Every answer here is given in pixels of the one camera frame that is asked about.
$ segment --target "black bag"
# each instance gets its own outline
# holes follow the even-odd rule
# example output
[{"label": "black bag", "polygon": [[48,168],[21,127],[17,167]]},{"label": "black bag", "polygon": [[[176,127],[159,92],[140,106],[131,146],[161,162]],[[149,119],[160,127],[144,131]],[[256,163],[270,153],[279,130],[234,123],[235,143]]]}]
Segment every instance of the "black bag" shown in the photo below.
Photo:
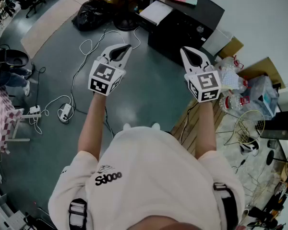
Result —
[{"label": "black bag", "polygon": [[96,29],[114,14],[111,4],[101,0],[89,0],[82,4],[72,23],[79,31]]}]

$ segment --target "backpack strap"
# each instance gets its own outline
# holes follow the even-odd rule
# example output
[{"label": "backpack strap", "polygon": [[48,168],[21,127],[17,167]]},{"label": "backpack strap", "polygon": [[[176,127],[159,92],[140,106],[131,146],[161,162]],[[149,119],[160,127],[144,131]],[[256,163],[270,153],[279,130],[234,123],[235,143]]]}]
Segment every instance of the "backpack strap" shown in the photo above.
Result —
[{"label": "backpack strap", "polygon": [[87,202],[74,199],[69,205],[69,227],[71,230],[86,230]]},{"label": "backpack strap", "polygon": [[221,229],[234,230],[239,222],[234,194],[224,183],[214,183],[213,189],[220,213]]}]

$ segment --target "white cable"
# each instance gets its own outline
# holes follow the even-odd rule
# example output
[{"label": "white cable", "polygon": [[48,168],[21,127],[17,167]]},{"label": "white cable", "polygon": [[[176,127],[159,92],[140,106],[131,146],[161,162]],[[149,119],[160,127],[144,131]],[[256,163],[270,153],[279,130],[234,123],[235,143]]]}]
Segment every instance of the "white cable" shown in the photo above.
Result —
[{"label": "white cable", "polygon": [[186,126],[188,124],[188,120],[189,120],[189,113],[187,114],[187,119],[186,119],[186,122],[184,124],[184,127],[183,127],[181,135],[180,135],[180,144],[182,144],[182,135],[183,135],[184,129],[186,128]]},{"label": "white cable", "polygon": [[[134,34],[134,36],[136,37],[136,39],[139,41],[139,45],[137,45],[137,46],[134,47],[133,49],[136,49],[136,48],[137,48],[138,46],[140,46],[140,44],[141,44],[141,41],[140,41],[139,38],[135,35],[136,29],[134,30],[133,34]],[[83,65],[86,63],[86,60],[87,60],[88,56],[89,56],[91,53],[93,53],[93,52],[98,48],[100,41],[101,41],[101,40],[103,39],[103,37],[104,37],[106,34],[108,34],[108,33],[118,33],[118,34],[121,36],[123,42],[125,43],[125,40],[124,40],[122,34],[121,34],[120,32],[118,32],[118,31],[115,31],[115,30],[112,30],[112,31],[109,31],[109,32],[106,32],[106,33],[102,34],[102,36],[100,37],[98,43],[96,44],[96,46],[95,46],[94,48],[93,48],[93,41],[92,41],[91,39],[87,39],[87,40],[83,41],[83,42],[80,44],[79,49],[80,49],[80,52],[81,52],[85,57],[84,57],[83,62],[80,64],[80,66],[79,66],[79,68],[78,68],[75,76],[73,77],[71,92],[72,92],[73,87],[74,87],[75,79],[76,79],[78,73],[79,73],[80,70],[81,70],[81,67],[83,67]],[[90,43],[91,43],[91,49],[90,49],[90,51],[89,51],[88,53],[84,53],[84,52],[82,51],[82,49],[81,49],[81,46],[82,46],[84,43],[86,43],[86,42],[90,42]],[[74,115],[74,100],[73,100],[73,95],[72,95],[72,94],[71,94],[71,96],[72,96],[71,98],[70,98],[69,96],[67,96],[67,95],[61,95],[61,96],[59,96],[58,98],[56,98],[56,99],[52,100],[51,102],[49,102],[49,103],[45,106],[45,109],[44,109],[43,111],[41,111],[39,114],[45,113],[45,116],[49,116],[49,111],[47,110],[47,107],[48,107],[51,103],[53,103],[54,101],[58,100],[59,98],[61,98],[61,97],[67,97],[67,98],[69,98],[69,100],[70,100],[70,101],[69,101],[69,105],[72,107],[72,115],[71,115],[68,119],[62,120],[61,117],[60,117],[60,115],[59,115],[59,111],[63,111],[62,109],[58,109],[57,115],[58,115],[58,118],[59,118],[62,122],[66,122],[66,121],[70,120],[70,119],[73,117],[73,115]],[[31,123],[30,120],[31,120],[31,119],[29,118],[29,123],[30,123],[31,125],[34,125],[35,131],[36,131],[37,133],[39,133],[39,134],[42,135],[43,132],[42,132],[41,128],[37,125],[38,117],[37,117],[37,118],[33,118],[33,123]]]},{"label": "white cable", "polygon": [[133,35],[135,36],[136,39],[138,39],[138,41],[139,41],[139,45],[138,45],[138,46],[140,46],[140,45],[141,45],[141,41],[140,41],[139,38],[135,35],[135,31],[136,31],[136,29],[138,29],[138,28],[139,28],[139,26],[138,26],[137,28],[135,28],[135,30],[133,31]]}]

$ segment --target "cable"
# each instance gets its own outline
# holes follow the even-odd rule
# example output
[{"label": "cable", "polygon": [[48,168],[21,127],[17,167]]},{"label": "cable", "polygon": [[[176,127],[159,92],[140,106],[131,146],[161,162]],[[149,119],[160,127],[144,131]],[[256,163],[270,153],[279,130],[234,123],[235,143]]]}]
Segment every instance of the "cable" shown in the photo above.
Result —
[{"label": "cable", "polygon": [[188,122],[189,122],[189,112],[190,112],[194,107],[196,107],[197,104],[198,104],[198,102],[197,102],[194,106],[190,107],[189,110],[187,111],[187,119],[186,119],[186,122],[185,122],[185,124],[184,124],[183,130],[182,130],[181,135],[180,135],[180,144],[182,144],[182,135],[183,135],[183,132],[184,132],[184,130],[186,129],[187,124],[188,124]]},{"label": "cable", "polygon": [[246,162],[246,160],[248,159],[248,157],[249,157],[249,156],[247,156],[246,159],[242,160],[242,162],[240,163],[239,167],[237,167],[237,166],[232,166],[232,168],[236,168],[236,169],[237,169],[236,172],[235,172],[235,174],[238,173],[239,168],[240,168],[242,165],[244,165],[244,163]]},{"label": "cable", "polygon": [[[33,62],[31,62],[32,65],[32,70],[35,69],[35,65],[33,64]],[[38,76],[37,76],[37,91],[36,91],[36,99],[35,99],[35,107],[37,108],[37,101],[38,101],[38,90],[39,90],[39,75],[41,73],[44,73],[46,71],[46,67],[42,67],[40,70],[36,70],[38,72]]]},{"label": "cable", "polygon": [[113,133],[113,130],[111,129],[110,124],[108,123],[108,112],[107,112],[107,108],[106,107],[105,107],[105,112],[106,112],[106,124],[108,125],[108,128],[111,131],[112,138],[114,138],[115,134]]},{"label": "cable", "polygon": [[135,35],[135,31],[136,31],[136,29],[138,29],[139,28],[139,26],[137,27],[137,28],[135,28],[135,30],[133,31],[133,35],[135,36],[135,38],[136,39],[138,39],[138,37]]},{"label": "cable", "polygon": [[[67,96],[67,95],[61,95],[60,97],[58,97],[58,98],[52,100],[51,102],[49,102],[49,103],[46,105],[46,107],[45,107],[45,109],[44,109],[43,111],[41,111],[41,112],[39,112],[39,113],[35,113],[35,114],[43,114],[43,113],[45,113],[46,116],[49,116],[49,111],[47,110],[47,107],[48,107],[51,103],[53,103],[54,101],[58,100],[58,99],[61,98],[61,97],[67,97],[67,98],[69,98],[69,100],[70,100],[69,103],[64,103],[64,104],[69,104],[69,105],[72,107],[72,114],[71,114],[69,117],[67,117],[66,120],[62,120],[61,117],[60,117],[60,115],[59,115],[59,111],[63,111],[61,108],[62,108],[62,106],[63,106],[64,104],[62,104],[61,107],[58,109],[58,111],[57,111],[57,116],[58,116],[59,121],[60,121],[61,123],[63,123],[63,124],[69,124],[69,120],[73,117],[74,112],[75,112],[76,110],[77,110],[78,112],[80,112],[80,113],[87,114],[87,113],[85,113],[85,112],[83,112],[83,111],[78,110],[77,107],[76,107],[76,101],[75,101],[74,96],[73,96],[73,93],[72,93],[73,87],[74,87],[74,81],[75,81],[78,73],[79,73],[79,72],[81,71],[81,69],[84,67],[84,65],[85,65],[88,57],[91,55],[91,53],[93,53],[93,52],[98,48],[100,42],[105,38],[105,35],[106,35],[106,34],[112,33],[112,32],[113,32],[113,33],[118,33],[118,34],[120,34],[123,42],[125,43],[125,40],[124,40],[124,38],[123,38],[123,36],[122,36],[122,34],[121,34],[120,32],[115,31],[115,30],[106,32],[107,29],[110,27],[110,25],[111,25],[111,24],[109,24],[109,26],[104,30],[104,33],[103,33],[102,36],[100,37],[99,41],[94,45],[94,47],[93,47],[93,41],[92,41],[91,39],[87,39],[87,40],[83,41],[83,42],[80,44],[79,50],[80,50],[80,52],[81,52],[85,57],[84,57],[83,62],[80,64],[78,70],[76,71],[76,73],[74,74],[74,76],[73,76],[73,78],[72,78],[71,98],[70,98],[69,96]],[[136,36],[136,34],[135,34],[135,30],[134,30],[133,34],[134,34],[134,36],[136,37],[136,39],[139,41],[139,45],[137,45],[137,46],[136,46],[135,48],[133,48],[133,49],[136,49],[136,48],[139,47],[140,44],[141,44],[141,41],[139,40],[139,38],[138,38],[138,37]],[[90,42],[91,49],[90,49],[87,53],[84,53],[81,47],[82,47],[83,44],[85,44],[86,42]],[[37,107],[38,91],[39,91],[39,75],[40,75],[41,73],[44,73],[45,71],[46,71],[46,68],[45,68],[45,67],[42,67],[40,70],[38,70],[38,84],[37,84],[37,94],[36,94],[36,107]],[[106,126],[106,127],[109,129],[109,131],[111,132],[112,137],[114,137],[114,136],[115,136],[115,133],[113,132],[113,130],[111,129],[111,127],[110,127],[110,125],[109,125],[109,123],[108,123],[108,114],[107,114],[107,109],[106,109],[106,108],[105,108],[105,111],[106,111],[106,122],[105,122],[105,126]],[[42,130],[41,130],[40,127],[37,125],[37,123],[38,123],[38,117],[37,117],[37,118],[33,118],[33,120],[34,120],[33,123],[31,123],[31,120],[29,119],[29,123],[30,123],[31,125],[34,125],[35,130],[36,130],[37,133],[42,134]]]},{"label": "cable", "polygon": [[3,46],[3,45],[4,45],[4,46],[7,46],[9,49],[11,49],[8,44],[1,44],[0,46]]}]

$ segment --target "checkered tablecloth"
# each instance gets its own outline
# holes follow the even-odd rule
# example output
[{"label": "checkered tablecloth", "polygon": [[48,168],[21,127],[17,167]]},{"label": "checkered tablecloth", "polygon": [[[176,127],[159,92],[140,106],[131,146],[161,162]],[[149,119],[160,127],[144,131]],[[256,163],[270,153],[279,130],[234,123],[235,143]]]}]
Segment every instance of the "checkered tablecloth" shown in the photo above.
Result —
[{"label": "checkered tablecloth", "polygon": [[7,149],[7,139],[11,132],[12,124],[22,115],[23,109],[15,109],[9,99],[5,87],[0,88],[0,151]]}]

